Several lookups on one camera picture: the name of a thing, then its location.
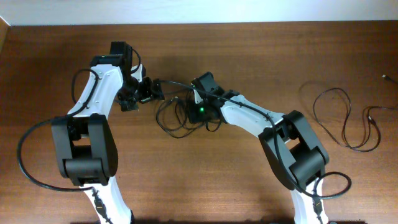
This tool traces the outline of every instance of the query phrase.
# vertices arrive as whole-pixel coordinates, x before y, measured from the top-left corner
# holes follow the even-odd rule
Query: black bracket
[[[192,85],[199,90],[212,93],[216,96],[222,96],[227,99],[239,95],[239,93],[234,90],[224,91],[224,89],[215,82],[214,76],[211,72],[206,72],[201,77],[192,80]],[[196,104],[193,100],[188,102],[189,121],[192,124],[195,124],[212,119],[220,119],[226,123],[221,112],[221,107],[224,105],[225,100],[201,92],[198,92],[198,94],[200,95],[200,98],[202,98],[203,102],[199,104]]]
[[[74,185],[107,185],[116,174],[118,151],[105,115],[55,121],[52,136],[60,173]],[[82,136],[90,139],[90,145],[75,146]]]
[[[137,102],[148,103],[152,100],[164,100],[160,85],[155,86],[156,92],[152,92],[152,80],[146,77],[146,69],[142,67],[142,82],[131,76],[132,47],[125,42],[112,42],[109,55],[95,56],[90,66],[110,64],[119,67],[123,75],[123,86],[118,91],[118,99],[121,111],[137,110]]]
[[[259,140],[278,180],[287,189],[294,190],[293,183],[281,167],[284,166],[290,177],[305,189],[310,182],[325,173],[329,155],[302,113],[293,111],[283,118],[283,121],[276,125],[277,143],[283,164],[280,164],[275,152],[272,128],[266,128],[259,135]],[[285,142],[297,138],[299,143],[289,150]]]

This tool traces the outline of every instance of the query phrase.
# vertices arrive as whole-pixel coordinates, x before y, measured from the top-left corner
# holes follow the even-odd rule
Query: black cable
[[[92,190],[93,190],[92,196],[94,197],[95,210],[98,212],[98,214],[100,214],[105,219],[105,222],[107,222],[109,224],[113,224],[111,219],[106,214],[106,205],[98,196],[99,191],[96,189],[92,189]]]
[[[174,95],[176,93],[181,93],[181,92],[184,92],[184,91],[187,91],[187,90],[190,90],[190,89],[182,88],[181,90],[175,90],[175,91],[171,91],[171,92],[168,92],[168,93],[163,93],[163,95]]]
[[[137,58],[138,58],[138,66],[137,66],[137,68],[135,68],[134,70],[131,70],[131,73],[130,73],[130,74],[133,74],[134,72],[138,71],[138,68],[139,68],[139,66],[141,65],[141,56],[139,55],[139,53],[138,53],[136,50],[132,49],[132,51],[134,51],[134,52],[136,53],[136,55],[137,55]]]
[[[248,109],[250,109],[250,110],[253,110],[253,111],[255,111],[255,112],[257,112],[257,113],[263,115],[263,116],[271,123],[272,132],[273,132],[273,137],[274,137],[275,152],[276,152],[276,154],[277,154],[277,158],[278,158],[278,161],[279,161],[279,163],[280,163],[280,166],[281,166],[282,170],[284,171],[285,175],[287,176],[287,178],[289,179],[289,181],[292,183],[292,185],[295,187],[295,189],[297,189],[297,191],[299,191],[300,193],[303,193],[303,194],[305,194],[306,196],[311,197],[311,198],[333,199],[333,198],[337,198],[337,197],[339,197],[339,196],[342,196],[343,194],[345,194],[345,193],[351,188],[352,181],[351,181],[350,177],[348,177],[346,174],[344,174],[344,173],[342,173],[342,172],[336,172],[336,171],[334,171],[334,172],[328,172],[328,173],[322,175],[321,177],[319,177],[319,178],[315,181],[315,185],[317,186],[317,185],[319,184],[319,182],[320,182],[322,179],[324,179],[325,177],[327,177],[327,176],[329,176],[329,175],[340,175],[340,176],[344,177],[344,178],[347,180],[347,186],[346,186],[345,189],[343,189],[341,192],[338,192],[338,193],[336,193],[336,194],[327,195],[327,196],[321,196],[321,195],[318,195],[317,193],[314,193],[314,194],[308,193],[305,189],[301,188],[301,186],[299,186],[299,185],[296,183],[296,181],[294,181],[294,179],[290,176],[290,174],[289,174],[288,170],[286,169],[286,167],[283,165],[283,160],[282,160],[282,158],[281,158],[280,151],[279,151],[279,147],[278,147],[278,143],[277,143],[277,131],[276,131],[275,122],[272,120],[272,118],[271,118],[268,114],[262,112],[261,110],[259,110],[259,109],[257,109],[257,108],[254,108],[254,107],[252,107],[252,106],[245,105],[244,103],[237,102],[237,101],[234,101],[234,100],[231,100],[231,99],[222,97],[222,96],[218,96],[218,95],[216,95],[216,94],[212,94],[212,93],[210,93],[210,92],[203,91],[203,90],[197,89],[197,88],[195,88],[195,87],[192,87],[192,86],[189,86],[189,85],[186,85],[186,84],[182,84],[182,83],[175,82],[175,81],[169,81],[169,80],[157,80],[156,82],[154,82],[155,85],[158,85],[158,84],[160,84],[160,83],[167,83],[167,84],[173,84],[173,85],[180,85],[180,86],[183,86],[183,87],[185,87],[185,88],[189,88],[189,89],[191,89],[191,90],[196,90],[196,91],[199,92],[199,93],[204,93],[204,94],[207,94],[207,95],[210,95],[210,96],[214,96],[214,97],[219,98],[219,99],[222,99],[222,100],[229,101],[229,102],[234,103],[234,104],[237,104],[237,105],[239,105],[239,106],[246,107],[246,108],[248,108]]]
[[[24,143],[24,141],[26,140],[26,138],[37,128],[44,126],[46,124],[50,124],[54,121],[61,121],[61,120],[65,120],[65,119],[69,119],[73,116],[75,116],[76,114],[82,112],[88,105],[88,103],[91,100],[91,97],[93,96],[93,93],[95,91],[95,88],[98,84],[98,80],[100,79],[100,77],[98,76],[98,74],[89,68],[84,68],[84,69],[80,69],[79,71],[77,71],[77,73],[75,74],[74,77],[76,77],[79,73],[81,72],[91,72],[95,75],[95,82],[93,85],[93,88],[90,91],[90,94],[87,97],[87,100],[82,104],[81,108],[76,110],[75,112],[72,112],[70,114],[67,114],[65,116],[61,116],[61,117],[57,117],[57,118],[52,118],[52,119],[48,119],[42,122],[39,122],[37,124],[35,124],[33,127],[29,128],[24,135],[22,135],[22,137],[20,138],[19,142],[18,142],[18,147],[17,147],[17,160],[18,160],[18,164],[19,164],[19,168],[21,168],[22,173],[31,181],[33,182],[35,185],[38,185],[39,187],[43,187],[45,189],[50,189],[50,190],[56,190],[56,191],[61,191],[61,192],[82,192],[82,191],[86,191],[86,190],[92,190],[94,189],[93,187],[85,187],[85,188],[80,188],[80,189],[71,189],[71,188],[63,188],[63,187],[56,187],[56,186],[52,186],[49,184],[45,184],[43,182],[38,181],[37,179],[35,179],[34,177],[32,177],[28,171],[26,170],[24,163],[22,162],[22,145]]]
[[[210,130],[210,128],[209,128],[209,123],[213,123],[213,122],[206,121],[206,130],[209,131],[209,132],[216,132],[216,131],[220,128],[222,121],[220,120],[220,121],[217,123],[217,127],[216,127],[214,130]]]
[[[395,84],[398,85],[398,82],[393,80],[392,78],[390,78],[388,75],[382,75],[381,77],[383,77],[387,81],[390,81],[390,82],[395,83]]]
[[[342,129],[342,136],[343,136],[343,141],[344,141],[345,144],[339,142],[339,140],[337,140],[337,138],[321,123],[321,121],[318,119],[317,113],[315,112],[315,106],[316,106],[316,103],[319,100],[319,98],[321,96],[323,96],[325,93],[327,93],[329,91],[334,91],[334,90],[342,91],[344,93],[344,95],[348,99],[349,107],[348,107],[347,112],[346,112],[346,116],[345,116],[344,124],[343,124],[343,129]],[[362,119],[363,119],[364,124],[365,124],[364,114],[367,111],[367,113],[366,113],[366,121],[368,122],[368,131],[366,131],[366,126],[365,126],[364,127],[364,138],[363,138],[362,143],[357,145],[357,146],[351,146],[349,144],[348,140],[347,140],[347,137],[346,137],[347,120],[348,120],[348,118],[349,118],[349,116],[351,114],[351,98],[348,96],[347,92],[345,92],[342,88],[338,88],[338,87],[330,88],[328,90],[325,90],[321,94],[319,94],[317,96],[317,98],[315,99],[315,101],[313,102],[313,106],[312,106],[312,111],[313,111],[313,115],[315,117],[315,121],[317,121],[317,123],[328,133],[328,135],[332,138],[332,140],[334,140],[334,142],[336,142],[340,146],[352,149],[352,150],[354,150],[356,152],[370,152],[370,151],[375,150],[380,145],[380,142],[381,142],[380,129],[377,126],[376,121],[370,116],[370,111],[373,110],[373,109],[398,110],[398,108],[386,108],[386,107],[383,107],[383,106],[368,106],[365,109],[363,109]],[[370,135],[371,135],[371,126],[374,126],[374,128],[376,129],[376,132],[377,132],[377,143],[376,143],[376,145],[371,147],[371,148],[369,148],[369,149],[359,149],[359,148],[363,147],[369,141],[369,138],[370,138]]]
[[[174,107],[174,113],[175,113],[175,117],[177,118],[178,123],[181,125],[180,128],[186,129],[187,131],[196,130],[197,129],[196,127],[189,128],[188,126],[186,126],[187,121],[188,121],[189,104],[185,103],[185,102],[189,102],[191,100],[190,92],[187,92],[187,94],[185,96],[185,100],[180,100],[178,97],[175,97],[174,99],[172,99],[172,101],[174,101],[174,100],[177,100],[177,103],[175,104],[175,107]],[[180,112],[180,114],[184,114],[184,119],[182,122],[181,122],[180,116],[178,115],[178,112]]]
[[[175,111],[175,115],[176,115],[176,117],[177,117],[177,121],[179,122],[180,126],[177,127],[177,128],[167,128],[166,126],[164,126],[164,125],[160,122],[159,115],[161,114],[161,112],[162,112],[164,109],[166,109],[167,107],[169,107],[169,106],[170,106],[171,104],[173,104],[173,103],[176,104],[176,105],[175,105],[175,110],[174,110],[174,111]],[[157,124],[158,124],[167,134],[169,134],[169,135],[172,136],[173,138],[176,138],[176,139],[185,138],[185,137],[189,136],[192,132],[194,132],[194,131],[196,131],[197,129],[201,128],[201,127],[205,124],[204,122],[202,122],[201,124],[199,124],[199,125],[197,125],[197,126],[194,126],[194,127],[192,127],[192,128],[189,128],[189,127],[187,126],[187,120],[188,120],[188,115],[187,115],[187,113],[184,113],[184,119],[181,120],[181,119],[180,119],[180,116],[178,115],[178,110],[177,110],[177,108],[179,108],[180,110],[186,112],[187,104],[185,104],[185,101],[184,101],[184,100],[181,100],[180,98],[175,97],[175,98],[172,98],[172,99],[170,99],[170,100],[168,100],[168,101],[164,101],[164,102],[159,106],[159,109],[158,109],[157,112],[156,112],[156,122],[157,122]],[[187,132],[186,132],[185,134],[183,134],[182,136],[178,136],[178,135],[175,135],[175,134],[173,133],[174,131],[178,131],[178,130],[180,130],[180,129],[184,129],[184,130],[186,130]]]
[[[75,98],[75,83],[76,83],[76,79],[77,76],[79,76],[81,74],[81,72],[83,72],[85,70],[79,70],[77,71],[72,78],[72,84],[71,84],[71,94],[72,94],[72,101],[74,102],[74,104],[76,104],[76,98]]]

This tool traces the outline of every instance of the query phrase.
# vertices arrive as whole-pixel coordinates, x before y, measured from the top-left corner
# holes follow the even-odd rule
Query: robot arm
[[[265,110],[235,91],[224,91],[215,83],[211,73],[196,78],[192,84],[199,90],[252,106],[271,117],[277,128],[278,148],[283,158],[282,162],[278,160],[275,153],[272,125],[263,115],[230,101],[214,98],[194,90],[197,107],[206,108],[206,111],[200,114],[200,112],[196,112],[198,110],[191,110],[190,121],[218,118],[225,123],[237,125],[259,138],[272,171],[279,181],[290,190],[295,208],[295,223],[328,223],[323,201],[317,198],[312,199],[295,189],[281,168],[281,166],[285,166],[290,177],[301,188],[311,193],[318,177],[325,173],[325,165],[329,160],[328,154],[303,114],[293,111],[285,115]],[[289,140],[297,138],[300,143],[289,150],[285,144]],[[322,182],[322,180],[319,181],[317,185],[318,195],[322,194]]]
[[[131,46],[125,42],[112,42],[109,55],[96,56],[91,61],[91,70],[98,77],[90,73],[80,99],[68,114],[78,111],[95,87],[86,108],[69,120],[52,123],[60,173],[76,186],[92,187],[85,193],[101,224],[134,223],[134,216],[124,203],[115,178],[118,152],[107,121],[114,97],[118,96],[122,111],[138,109],[137,102],[163,98],[152,94],[152,81],[145,77],[143,65],[132,67],[131,62]],[[74,143],[81,138],[89,138],[90,145],[76,146]]]

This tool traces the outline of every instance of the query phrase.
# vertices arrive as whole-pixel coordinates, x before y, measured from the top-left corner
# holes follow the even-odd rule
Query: wall
[[[0,0],[12,26],[398,19],[397,0]]]
[[[2,49],[2,45],[6,39],[6,35],[7,35],[7,31],[8,31],[8,24],[6,23],[6,21],[4,21],[2,19],[2,17],[0,16],[0,54],[1,54],[1,49]]]

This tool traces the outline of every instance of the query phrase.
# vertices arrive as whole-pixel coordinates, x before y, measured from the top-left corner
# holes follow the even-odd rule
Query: cable connector
[[[373,120],[372,117],[370,117],[370,116],[368,116],[368,121],[369,121],[371,124],[376,125],[375,120]]]
[[[111,219],[108,218],[106,215],[106,207],[103,201],[98,197],[98,191],[93,189],[93,197],[94,197],[94,204],[95,204],[95,210],[97,211],[98,214],[100,214],[107,223],[112,224]]]
[[[390,78],[388,75],[382,75],[381,77],[383,77],[383,79],[385,79],[386,81],[390,81],[393,82],[395,84],[398,84],[397,81],[393,80],[392,78]]]
[[[320,215],[323,211],[322,209],[322,201],[319,198],[313,199],[313,210],[317,215]]]

